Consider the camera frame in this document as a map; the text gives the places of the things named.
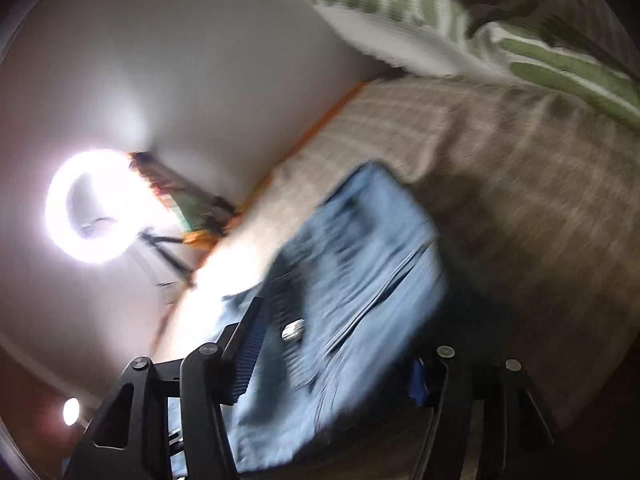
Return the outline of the light blue denim pants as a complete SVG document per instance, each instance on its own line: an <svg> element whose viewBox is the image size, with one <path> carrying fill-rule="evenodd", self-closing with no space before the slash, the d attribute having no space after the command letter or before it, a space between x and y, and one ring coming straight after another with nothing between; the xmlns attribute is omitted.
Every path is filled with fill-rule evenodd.
<svg viewBox="0 0 640 480"><path fill-rule="evenodd" d="M365 162L281 246L259 283L193 295L179 350L217 339L254 297L268 308L250 383L224 412L239 472L288 465L363 419L414 404L416 344L447 291L437 237L406 188Z"/></svg>

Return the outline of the orange bed edge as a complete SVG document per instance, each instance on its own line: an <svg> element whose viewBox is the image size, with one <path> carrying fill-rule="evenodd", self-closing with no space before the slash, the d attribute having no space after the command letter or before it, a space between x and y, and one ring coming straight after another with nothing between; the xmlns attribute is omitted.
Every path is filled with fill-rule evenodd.
<svg viewBox="0 0 640 480"><path fill-rule="evenodd" d="M265 193L265 190L273 180L276 169L284 162L292 158L302 148L304 148L336 115L340 112L365 86L367 82L360 82L356 84L352 90L349 90L344 96L341 97L327 112L324 114L318 122L315 122L290 148L278 161L268 174L256 185L247 198L242 201L241 205L236 208L236 213L231 217L231 220L224 227L222 232L229 234L230 231L239 226L250 208L254 206L260 199L260 196ZM186 234L182 240L188 245L198 249L205 249L211 252L213 248L221 239L221 235L216 235L212 231L196 231L194 234Z"/></svg>

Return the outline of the black tripod stand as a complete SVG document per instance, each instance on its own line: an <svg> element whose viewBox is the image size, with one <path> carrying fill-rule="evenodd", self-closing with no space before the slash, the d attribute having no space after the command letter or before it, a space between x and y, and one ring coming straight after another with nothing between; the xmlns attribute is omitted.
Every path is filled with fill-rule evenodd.
<svg viewBox="0 0 640 480"><path fill-rule="evenodd" d="M145 229L138 233L138 239L146 246L153 249L154 252L156 252L156 254L163 260L166 266L169 266L169 269L174 272L178 278L181 278L181 281L183 281L183 284L185 284L188 289L194 289L195 270L166 248L166 245L178 246L186 244L186 241L183 238L157 235L152 230Z"/></svg>

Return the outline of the small round lamp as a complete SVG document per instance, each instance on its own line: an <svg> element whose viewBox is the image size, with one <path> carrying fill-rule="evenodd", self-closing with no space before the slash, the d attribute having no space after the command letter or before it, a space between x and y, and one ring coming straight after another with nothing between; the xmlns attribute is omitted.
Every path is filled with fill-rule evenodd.
<svg viewBox="0 0 640 480"><path fill-rule="evenodd" d="M67 427L74 426L79 422L81 407L77 398L68 398L63 404L63 422Z"/></svg>

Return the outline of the beige checkered bed sheet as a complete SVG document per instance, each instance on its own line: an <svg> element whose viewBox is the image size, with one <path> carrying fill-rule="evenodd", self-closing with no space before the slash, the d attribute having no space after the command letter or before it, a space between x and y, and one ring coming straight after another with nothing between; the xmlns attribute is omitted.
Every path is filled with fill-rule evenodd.
<svg viewBox="0 0 640 480"><path fill-rule="evenodd" d="M360 162L409 185L446 254L506 307L520 359L558 420L574 479L639 474L639 136L556 94L406 77L365 86L273 180L198 272L157 343L203 286L259 281L277 249Z"/></svg>

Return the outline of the green white striped pillow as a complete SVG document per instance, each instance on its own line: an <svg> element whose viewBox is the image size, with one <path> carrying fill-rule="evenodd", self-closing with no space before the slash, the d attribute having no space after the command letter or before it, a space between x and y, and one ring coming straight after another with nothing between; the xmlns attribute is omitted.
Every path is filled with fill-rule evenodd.
<svg viewBox="0 0 640 480"><path fill-rule="evenodd" d="M605 0L306 1L391 66L545 88L638 126L639 51Z"/></svg>

